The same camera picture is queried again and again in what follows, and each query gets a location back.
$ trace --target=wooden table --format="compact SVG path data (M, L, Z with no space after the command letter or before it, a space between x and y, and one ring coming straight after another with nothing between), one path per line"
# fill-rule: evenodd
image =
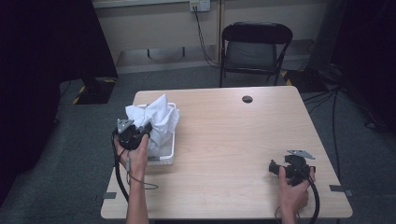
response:
M141 91L134 105L149 104L166 93L180 111L173 165L149 166L146 180L159 185L146 190L153 219L274 218L278 180L268 172L270 160L284 163L287 149L303 149L316 157L319 217L350 217L352 209L329 158L294 87ZM244 96L253 102L244 103ZM127 202L115 174L105 199L104 218L125 218ZM301 217L312 217L312 189Z

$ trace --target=finger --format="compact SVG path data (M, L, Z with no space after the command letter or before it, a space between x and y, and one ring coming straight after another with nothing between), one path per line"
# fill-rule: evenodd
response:
M314 167L311 167L311 170L309 171L309 175L312 178L312 181L315 182L315 169Z
M147 153L148 153L148 144L149 144L149 135L145 134L142 137L142 141L140 142L140 145L137 148L137 151L139 153L144 153L144 154L147 155Z
M120 145L120 139L118 136L114 137L114 147L116 148L117 155L119 156L124 148Z
M309 186L311 186L311 184L309 183L309 181L307 179L305 179L303 182L301 182L297 186L299 188L302 188L302 190L307 190L309 188Z
M286 170L283 166L279 166L279 184L282 186L288 185L288 180L286 179Z

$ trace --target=black cable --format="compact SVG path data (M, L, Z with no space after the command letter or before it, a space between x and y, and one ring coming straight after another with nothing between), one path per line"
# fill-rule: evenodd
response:
M213 62L213 61L210 59L210 57L209 57L209 55L207 54L207 52L206 52L206 49L205 49L205 41L204 41L204 37L202 36L202 30L201 30L201 25L200 25L199 19L198 19L198 13L197 13L197 10L196 10L195 7L193 8L193 10L194 10L195 19L197 20L197 25L198 25L198 36L199 36L199 39L200 39L201 49L202 49L202 52L204 53L205 60L206 60L206 62L207 62L211 67L213 67L213 68L219 68L219 66L213 65L213 64L218 64L218 63Z
M323 105L326 101L328 101L330 99L330 97L332 97L331 94L329 96L325 97L324 99L322 99L322 101L319 104L317 104L314 107L312 107L312 109L308 112L308 114L312 113L320 105Z
M335 91L334 100L332 102L332 141L334 143L335 159L337 164L337 176L338 176L338 180L341 182L340 159L338 156L338 146L335 137L335 102L337 100L337 94L338 94L338 90Z
M314 184L314 180L312 179L311 176L309 176L309 177L306 176L301 169L297 169L297 170L309 182L309 184L311 185L312 191L314 191L315 211L314 211L314 215L311 217L311 220L309 221L309 224L314 224L318 219L318 214L319 214L319 210L320 210L320 198L319 198L319 194L318 194L318 189L317 189L317 186Z
M319 96L321 96L321 95L324 95L324 94L326 94L326 93L335 91L335 90L337 90L337 89L340 89L340 87L337 86L337 87L335 87L335 88L333 88L333 89L331 89L331 90L326 89L326 91L324 91L323 93L320 93L320 94L318 94L318 95L314 95L314 96L308 97L308 98L306 98L306 99L303 99L303 101L304 101L304 102L305 102L305 101L309 101L309 100L311 100L311 99L317 98L317 97L319 97Z
M121 192L122 192L123 196L125 197L126 202L128 202L129 201L128 192L126 191L125 187L123 186L121 176L120 176L120 155L117 155L116 146L114 145L114 137L116 136L117 132L118 132L117 128L115 128L113 133L111 134L111 146L113 146L113 152L114 152L114 168L116 169L116 178L117 178L117 182L119 183Z
M320 95L326 95L326 94L329 94L329 92L327 91L327 92L324 92L324 93L322 93L322 94L316 95L315 97L312 97L312 98L310 98L310 99L308 99L308 100L312 100L312 99L314 99L314 98L316 98L316 97L319 97ZM316 101L309 101L309 102L306 102L305 105L309 105L309 104L321 102L322 100L324 100L324 99L327 98L327 97L328 97L328 96L325 96L325 97L323 97L323 98L321 98L321 99L319 99L319 100L316 100Z

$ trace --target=hole in table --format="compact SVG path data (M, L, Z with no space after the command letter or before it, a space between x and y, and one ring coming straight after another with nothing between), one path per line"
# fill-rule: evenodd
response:
M250 104L251 102L253 102L253 98L251 96L244 96L242 97L242 101L247 104Z

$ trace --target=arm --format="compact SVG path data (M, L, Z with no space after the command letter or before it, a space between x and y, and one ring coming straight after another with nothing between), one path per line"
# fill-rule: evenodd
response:
M118 155L122 153L124 148L120 146L118 138L114 141ZM130 179L130 188L129 188L129 202L128 202L128 211L126 215L126 223L129 224L148 224L149 223L149 215L148 209L146 205L146 194L145 194L145 186L143 183L140 183L137 180L145 181L145 173L146 167L148 164L148 154L147 147L149 143L149 137L145 134L143 136L142 142L140 146L136 150L132 150L129 152L130 158L130 167L131 171L129 173L133 178ZM121 154L120 162L125 167L127 151L124 151Z
M311 168L310 175L315 181L315 172ZM282 216L282 223L296 224L297 211L306 207L308 204L308 188L310 184L307 180L303 181L297 186L290 186L286 179L286 171L281 166L279 167L279 192L278 200L280 204L280 214Z

